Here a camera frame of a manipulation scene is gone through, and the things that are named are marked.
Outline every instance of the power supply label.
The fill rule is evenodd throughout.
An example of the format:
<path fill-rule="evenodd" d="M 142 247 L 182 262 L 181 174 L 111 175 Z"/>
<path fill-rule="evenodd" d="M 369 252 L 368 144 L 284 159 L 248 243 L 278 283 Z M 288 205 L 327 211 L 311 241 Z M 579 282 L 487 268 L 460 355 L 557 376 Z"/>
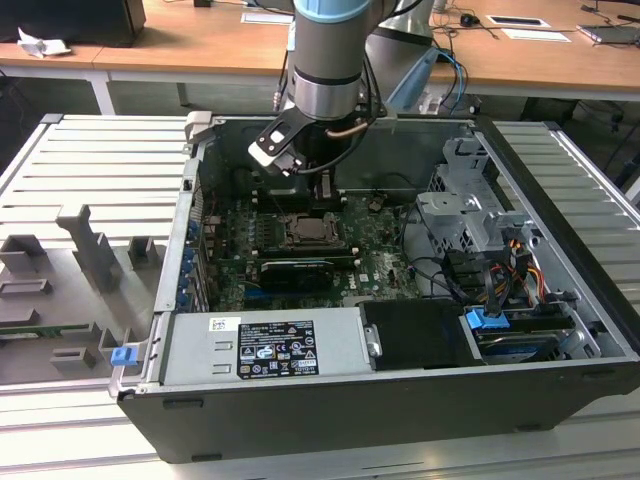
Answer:
<path fill-rule="evenodd" d="M 311 320 L 239 325 L 238 376 L 241 379 L 318 375 L 318 368 Z"/>

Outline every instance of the blue drive bracket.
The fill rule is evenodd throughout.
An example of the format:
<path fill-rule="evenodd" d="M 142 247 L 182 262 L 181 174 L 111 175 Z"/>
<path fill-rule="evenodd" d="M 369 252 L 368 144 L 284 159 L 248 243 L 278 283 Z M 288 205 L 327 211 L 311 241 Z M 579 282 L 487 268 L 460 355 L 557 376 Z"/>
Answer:
<path fill-rule="evenodd" d="M 484 308 L 473 308 L 465 316 L 471 330 L 477 328 L 509 328 L 511 326 L 504 312 L 498 317 L 487 317 L 484 314 Z"/>
<path fill-rule="evenodd" d="M 111 354 L 113 367 L 134 367 L 138 365 L 138 347 L 118 347 Z"/>

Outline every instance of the floor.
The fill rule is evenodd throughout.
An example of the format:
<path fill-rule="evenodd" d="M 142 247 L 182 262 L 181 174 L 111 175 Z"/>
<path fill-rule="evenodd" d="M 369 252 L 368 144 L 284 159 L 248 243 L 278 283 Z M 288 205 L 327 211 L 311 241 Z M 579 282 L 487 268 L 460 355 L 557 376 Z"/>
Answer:
<path fill-rule="evenodd" d="M 189 108 L 181 107 L 175 85 L 160 83 L 118 82 L 112 84 L 112 95 L 120 114 L 184 115 Z M 192 109 L 216 113 L 264 113 L 271 109 L 272 87 L 234 85 L 188 85 Z M 93 91 L 80 80 L 18 79 L 2 90 L 0 96 L 0 169 L 11 161 L 29 133 L 45 113 L 98 114 Z M 468 97 L 468 102 L 481 105 L 481 113 L 494 119 L 517 120 L 525 99 L 516 97 Z M 545 99 L 537 106 L 535 120 L 562 118 L 566 101 Z M 615 130 L 613 114 L 623 114 Z M 607 164 L 611 154 L 630 129 L 640 121 L 638 104 L 608 104 L 580 102 L 573 119 L 564 124 L 564 131 L 599 166 Z M 625 161 L 640 151 L 640 128 L 620 149 L 607 170 L 615 178 Z"/>

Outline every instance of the blue cable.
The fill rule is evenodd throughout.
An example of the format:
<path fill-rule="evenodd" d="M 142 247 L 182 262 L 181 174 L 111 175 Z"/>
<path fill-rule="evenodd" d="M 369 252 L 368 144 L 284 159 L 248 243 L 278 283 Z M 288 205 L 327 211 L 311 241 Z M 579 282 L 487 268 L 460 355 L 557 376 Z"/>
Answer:
<path fill-rule="evenodd" d="M 460 103 L 460 99 L 462 98 L 462 92 L 464 92 L 464 85 L 465 85 L 464 76 L 462 75 L 462 70 L 460 69 L 460 64 L 455 59 L 453 59 L 450 55 L 448 55 L 447 53 L 443 52 L 442 50 L 438 50 L 438 52 L 444 58 L 449 60 L 451 65 L 454 66 L 454 68 L 456 69 L 456 72 L 458 73 L 458 78 L 460 79 L 460 86 L 458 88 L 458 97 L 456 98 L 456 103 L 453 104 L 453 107 L 451 108 L 451 112 L 449 113 L 449 115 L 453 115 L 453 112 L 455 111 L 456 107 Z"/>

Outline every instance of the wooden desk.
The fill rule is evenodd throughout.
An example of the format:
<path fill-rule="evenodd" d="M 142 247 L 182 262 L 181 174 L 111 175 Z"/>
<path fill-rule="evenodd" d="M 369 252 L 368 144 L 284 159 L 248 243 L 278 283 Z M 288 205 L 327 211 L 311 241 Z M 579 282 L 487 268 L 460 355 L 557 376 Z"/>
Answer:
<path fill-rule="evenodd" d="M 280 73 L 288 26 L 243 24 L 241 6 L 218 4 L 194 8 L 191 0 L 144 0 L 147 22 L 133 48 L 72 46 L 67 57 L 29 57 L 16 45 L 0 44 L 0 68 L 7 75 L 76 78 L 91 82 L 104 114 L 114 114 L 110 81 L 178 83 L 187 103 L 186 83 L 272 84 Z M 604 24 L 580 10 L 580 0 L 457 0 L 471 8 L 485 26 L 487 14 L 540 17 L 554 29 Z M 640 15 L 631 5 L 601 3 L 603 14 Z M 432 24 L 450 22 L 461 31 L 454 38 L 458 59 L 469 71 L 468 93 L 601 100 L 640 101 L 640 51 L 593 47 L 580 32 L 565 33 L 571 43 L 511 40 L 500 30 L 495 40 L 485 30 L 462 30 L 460 12 L 434 15 Z M 436 34 L 442 47 L 448 40 Z M 434 69 L 431 84 L 449 85 L 449 65 Z"/>
<path fill-rule="evenodd" d="M 288 26 L 241 23 L 241 6 L 194 8 L 191 0 L 145 0 L 147 23 L 134 48 L 103 48 L 94 68 L 279 75 Z"/>
<path fill-rule="evenodd" d="M 460 8 L 470 8 L 486 27 L 495 27 L 485 15 L 536 17 L 555 30 L 575 30 L 578 24 L 605 25 L 604 19 L 580 10 L 585 0 L 459 0 Z M 640 16 L 640 7 L 600 3 L 603 15 L 622 23 L 618 14 Z M 640 50 L 634 47 L 593 46 L 581 32 L 563 33 L 571 43 L 511 40 L 500 30 L 492 30 L 495 40 L 482 29 L 459 26 L 460 12 L 449 16 L 434 14 L 432 25 L 451 23 L 461 31 L 453 39 L 456 56 L 469 71 L 469 92 L 497 95 L 524 95 L 565 98 L 640 99 Z M 436 33 L 443 48 L 449 41 Z M 438 65 L 432 79 L 443 79 L 447 66 Z"/>

